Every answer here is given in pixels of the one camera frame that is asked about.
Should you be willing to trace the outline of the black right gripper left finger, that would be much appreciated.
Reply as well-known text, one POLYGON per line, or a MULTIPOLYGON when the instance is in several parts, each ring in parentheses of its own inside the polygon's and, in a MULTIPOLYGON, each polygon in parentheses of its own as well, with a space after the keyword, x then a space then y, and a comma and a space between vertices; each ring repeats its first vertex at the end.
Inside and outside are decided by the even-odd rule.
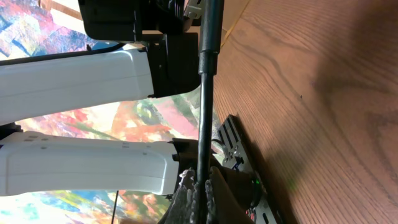
POLYGON ((158 224, 194 224, 198 206, 198 184, 195 182, 196 172, 192 168, 184 170, 179 177, 177 191, 172 203, 158 224))

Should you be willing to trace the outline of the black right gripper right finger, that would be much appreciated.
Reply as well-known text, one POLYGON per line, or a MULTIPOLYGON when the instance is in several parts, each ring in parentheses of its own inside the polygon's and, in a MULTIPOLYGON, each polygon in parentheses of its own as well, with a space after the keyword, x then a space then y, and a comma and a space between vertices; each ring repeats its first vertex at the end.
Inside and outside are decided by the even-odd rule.
POLYGON ((210 179, 206 181, 206 193, 208 197, 207 223, 254 223, 246 214, 254 198, 254 184, 249 174, 212 166, 210 179))

